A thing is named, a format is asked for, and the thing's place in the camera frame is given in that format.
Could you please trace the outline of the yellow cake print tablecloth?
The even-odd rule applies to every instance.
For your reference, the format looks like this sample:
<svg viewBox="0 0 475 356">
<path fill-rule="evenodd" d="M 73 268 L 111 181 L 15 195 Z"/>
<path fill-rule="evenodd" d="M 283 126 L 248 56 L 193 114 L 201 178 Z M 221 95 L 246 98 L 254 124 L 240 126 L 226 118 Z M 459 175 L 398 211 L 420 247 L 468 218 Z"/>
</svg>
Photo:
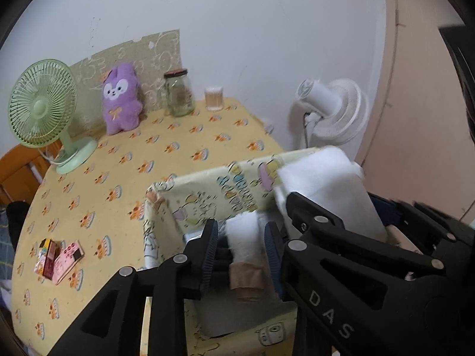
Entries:
<svg viewBox="0 0 475 356">
<path fill-rule="evenodd" d="M 50 169 L 15 253 L 11 311 L 16 335 L 46 355 L 117 270 L 143 265 L 143 201 L 153 182 L 279 153 L 280 145 L 234 99 L 220 112 L 198 103 L 175 119 L 148 114 L 137 129 L 99 139 L 79 168 Z M 59 284 L 35 273 L 44 239 L 80 243 L 85 257 Z"/>
</svg>

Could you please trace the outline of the black clothing on chair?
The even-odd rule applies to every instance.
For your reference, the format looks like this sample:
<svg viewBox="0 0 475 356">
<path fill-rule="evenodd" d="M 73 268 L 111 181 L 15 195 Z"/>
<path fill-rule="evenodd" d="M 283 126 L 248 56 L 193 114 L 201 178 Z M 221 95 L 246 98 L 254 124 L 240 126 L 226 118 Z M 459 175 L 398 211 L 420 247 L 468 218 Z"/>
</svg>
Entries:
<svg viewBox="0 0 475 356">
<path fill-rule="evenodd" d="M 15 251 L 17 250 L 19 237 L 29 209 L 30 205 L 25 201 L 14 201 L 7 205 L 8 231 L 11 244 Z"/>
</svg>

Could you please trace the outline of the beige stockings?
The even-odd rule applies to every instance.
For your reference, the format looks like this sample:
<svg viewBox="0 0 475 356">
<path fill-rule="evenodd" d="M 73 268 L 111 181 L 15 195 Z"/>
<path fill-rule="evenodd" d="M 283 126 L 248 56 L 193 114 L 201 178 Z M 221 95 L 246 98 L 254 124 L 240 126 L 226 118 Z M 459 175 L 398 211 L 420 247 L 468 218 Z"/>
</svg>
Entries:
<svg viewBox="0 0 475 356">
<path fill-rule="evenodd" d="M 263 267 L 246 262 L 233 263 L 229 267 L 230 289 L 244 301 L 259 299 L 265 288 Z"/>
</svg>

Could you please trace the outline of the white standing fan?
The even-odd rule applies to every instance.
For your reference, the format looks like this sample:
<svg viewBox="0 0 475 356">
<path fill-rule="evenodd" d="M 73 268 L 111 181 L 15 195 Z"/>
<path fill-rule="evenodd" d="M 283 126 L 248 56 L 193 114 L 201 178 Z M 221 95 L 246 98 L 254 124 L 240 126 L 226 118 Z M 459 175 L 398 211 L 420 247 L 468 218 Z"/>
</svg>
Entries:
<svg viewBox="0 0 475 356">
<path fill-rule="evenodd" d="M 304 108 L 306 145 L 312 139 L 320 145 L 344 145 L 362 132 L 370 117 L 368 96 L 351 79 L 337 79 L 326 85 L 306 79 L 295 96 Z"/>
</svg>

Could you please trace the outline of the white towel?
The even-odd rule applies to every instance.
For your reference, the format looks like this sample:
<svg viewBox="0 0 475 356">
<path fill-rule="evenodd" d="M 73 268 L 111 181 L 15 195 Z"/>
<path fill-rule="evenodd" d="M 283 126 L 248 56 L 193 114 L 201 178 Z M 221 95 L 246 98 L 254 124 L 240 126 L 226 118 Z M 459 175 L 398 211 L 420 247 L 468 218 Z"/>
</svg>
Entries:
<svg viewBox="0 0 475 356">
<path fill-rule="evenodd" d="M 286 214 L 286 198 L 297 192 L 339 217 L 345 229 L 361 236 L 387 241 L 375 206 L 366 192 L 362 168 L 345 152 L 328 146 L 277 170 L 274 187 L 279 211 Z"/>
</svg>

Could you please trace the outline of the beige door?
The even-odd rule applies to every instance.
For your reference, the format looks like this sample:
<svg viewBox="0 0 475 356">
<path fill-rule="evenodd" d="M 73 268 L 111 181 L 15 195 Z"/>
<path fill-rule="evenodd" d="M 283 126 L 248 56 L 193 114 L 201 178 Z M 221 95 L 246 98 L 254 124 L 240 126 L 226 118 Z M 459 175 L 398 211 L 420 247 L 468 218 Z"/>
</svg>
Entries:
<svg viewBox="0 0 475 356">
<path fill-rule="evenodd" d="M 474 144 L 439 33 L 459 24 L 447 0 L 386 0 L 378 93 L 357 153 L 367 190 L 474 222 Z"/>
</svg>

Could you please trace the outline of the cotton swab container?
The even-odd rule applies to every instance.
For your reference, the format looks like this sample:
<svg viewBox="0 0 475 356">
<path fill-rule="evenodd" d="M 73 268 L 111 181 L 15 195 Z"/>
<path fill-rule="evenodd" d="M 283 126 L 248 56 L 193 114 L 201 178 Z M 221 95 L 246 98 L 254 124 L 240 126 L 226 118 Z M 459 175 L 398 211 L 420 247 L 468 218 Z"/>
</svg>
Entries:
<svg viewBox="0 0 475 356">
<path fill-rule="evenodd" d="M 205 89 L 205 103 L 208 111 L 221 111 L 224 108 L 223 88 L 207 87 Z"/>
</svg>

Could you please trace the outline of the cartoon tissue box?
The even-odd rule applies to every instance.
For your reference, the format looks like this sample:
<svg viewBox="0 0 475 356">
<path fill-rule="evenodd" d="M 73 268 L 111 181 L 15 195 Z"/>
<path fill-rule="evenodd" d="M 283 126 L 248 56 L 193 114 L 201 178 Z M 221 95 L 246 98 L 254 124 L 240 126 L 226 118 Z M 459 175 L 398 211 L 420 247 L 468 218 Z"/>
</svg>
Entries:
<svg viewBox="0 0 475 356">
<path fill-rule="evenodd" d="M 51 280 L 54 272 L 54 263 L 58 255 L 60 255 L 60 245 L 53 239 L 43 239 L 39 245 L 34 272 L 38 276 Z"/>
</svg>

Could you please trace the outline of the green desk fan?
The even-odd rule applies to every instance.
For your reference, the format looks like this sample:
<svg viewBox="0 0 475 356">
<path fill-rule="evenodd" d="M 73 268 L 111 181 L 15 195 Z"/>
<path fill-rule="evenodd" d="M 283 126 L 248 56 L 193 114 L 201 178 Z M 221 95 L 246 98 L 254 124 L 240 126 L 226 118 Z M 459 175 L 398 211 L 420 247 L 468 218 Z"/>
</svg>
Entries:
<svg viewBox="0 0 475 356">
<path fill-rule="evenodd" d="M 77 107 L 77 87 L 68 65 L 55 59 L 30 65 L 10 93 L 8 120 L 18 141 L 43 150 L 61 142 L 60 152 L 48 158 L 58 174 L 68 174 L 85 163 L 97 148 L 86 136 L 74 141 L 69 134 Z"/>
</svg>

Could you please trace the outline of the beige patterned board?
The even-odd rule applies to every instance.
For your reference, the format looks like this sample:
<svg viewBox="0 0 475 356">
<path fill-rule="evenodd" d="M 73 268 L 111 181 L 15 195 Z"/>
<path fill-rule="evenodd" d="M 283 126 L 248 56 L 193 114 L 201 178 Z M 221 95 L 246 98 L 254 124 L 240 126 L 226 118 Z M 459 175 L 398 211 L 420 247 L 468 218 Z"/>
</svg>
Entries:
<svg viewBox="0 0 475 356">
<path fill-rule="evenodd" d="M 182 67 L 180 31 L 163 31 L 127 41 L 74 63 L 77 109 L 69 126 L 73 137 L 93 134 L 105 127 L 102 117 L 102 79 L 114 66 L 130 62 L 138 76 L 138 97 L 144 112 L 166 106 L 164 73 Z"/>
</svg>

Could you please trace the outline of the pink tissue pack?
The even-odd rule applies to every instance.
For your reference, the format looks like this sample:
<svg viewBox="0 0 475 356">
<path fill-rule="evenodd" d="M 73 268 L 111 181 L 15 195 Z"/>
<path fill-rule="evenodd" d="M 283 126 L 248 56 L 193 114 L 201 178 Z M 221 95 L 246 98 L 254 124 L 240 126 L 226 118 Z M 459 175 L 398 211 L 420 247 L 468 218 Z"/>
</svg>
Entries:
<svg viewBox="0 0 475 356">
<path fill-rule="evenodd" d="M 54 262 L 52 282 L 59 284 L 84 255 L 85 252 L 78 241 L 73 241 L 63 248 Z"/>
</svg>

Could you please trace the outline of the glass jar with lid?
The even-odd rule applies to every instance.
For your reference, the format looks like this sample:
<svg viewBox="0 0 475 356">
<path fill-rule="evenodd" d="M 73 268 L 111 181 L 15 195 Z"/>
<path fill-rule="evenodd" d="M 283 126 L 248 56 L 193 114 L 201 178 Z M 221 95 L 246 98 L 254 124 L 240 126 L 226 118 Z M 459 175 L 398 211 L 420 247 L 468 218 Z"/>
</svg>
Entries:
<svg viewBox="0 0 475 356">
<path fill-rule="evenodd" d="M 195 109 L 195 100 L 187 68 L 168 71 L 164 74 L 167 106 L 173 117 L 184 117 Z"/>
</svg>

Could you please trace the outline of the wooden chair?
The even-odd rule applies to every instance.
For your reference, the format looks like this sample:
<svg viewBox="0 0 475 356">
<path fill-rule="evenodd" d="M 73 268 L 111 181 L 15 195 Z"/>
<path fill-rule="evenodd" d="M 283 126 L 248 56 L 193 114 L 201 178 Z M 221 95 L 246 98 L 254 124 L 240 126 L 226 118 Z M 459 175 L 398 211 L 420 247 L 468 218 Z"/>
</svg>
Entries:
<svg viewBox="0 0 475 356">
<path fill-rule="evenodd" d="M 40 150 L 16 145 L 6 153 L 1 158 L 1 205 L 14 201 L 31 203 L 51 166 L 42 153 L 54 158 L 61 147 L 59 141 Z"/>
</svg>

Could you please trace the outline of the white cotton pad pack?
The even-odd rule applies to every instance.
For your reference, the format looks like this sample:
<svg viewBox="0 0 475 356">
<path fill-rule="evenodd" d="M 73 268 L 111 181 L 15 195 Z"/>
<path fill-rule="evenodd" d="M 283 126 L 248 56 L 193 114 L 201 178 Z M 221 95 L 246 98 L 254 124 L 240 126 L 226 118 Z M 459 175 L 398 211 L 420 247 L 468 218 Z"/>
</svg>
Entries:
<svg viewBox="0 0 475 356">
<path fill-rule="evenodd" d="M 237 214 L 226 220 L 225 234 L 234 263 L 262 265 L 262 232 L 256 211 Z"/>
</svg>

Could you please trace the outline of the patterned fabric storage box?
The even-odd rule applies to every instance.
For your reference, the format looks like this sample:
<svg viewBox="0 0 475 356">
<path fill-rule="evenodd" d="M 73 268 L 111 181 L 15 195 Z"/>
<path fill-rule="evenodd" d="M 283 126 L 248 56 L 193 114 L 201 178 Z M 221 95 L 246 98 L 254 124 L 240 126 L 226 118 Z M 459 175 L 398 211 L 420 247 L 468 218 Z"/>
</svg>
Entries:
<svg viewBox="0 0 475 356">
<path fill-rule="evenodd" d="M 209 219 L 219 236 L 227 238 L 225 222 L 237 214 L 256 211 L 262 232 L 265 288 L 259 299 L 244 301 L 235 291 L 210 291 L 202 300 L 186 301 L 185 329 L 191 355 L 289 355 L 295 332 L 296 308 L 274 291 L 264 255 L 263 230 L 273 221 L 291 238 L 298 236 L 290 218 L 275 202 L 277 170 L 316 148 L 297 150 L 241 162 L 153 183 L 144 206 L 144 259 L 155 268 L 183 251 Z"/>
</svg>

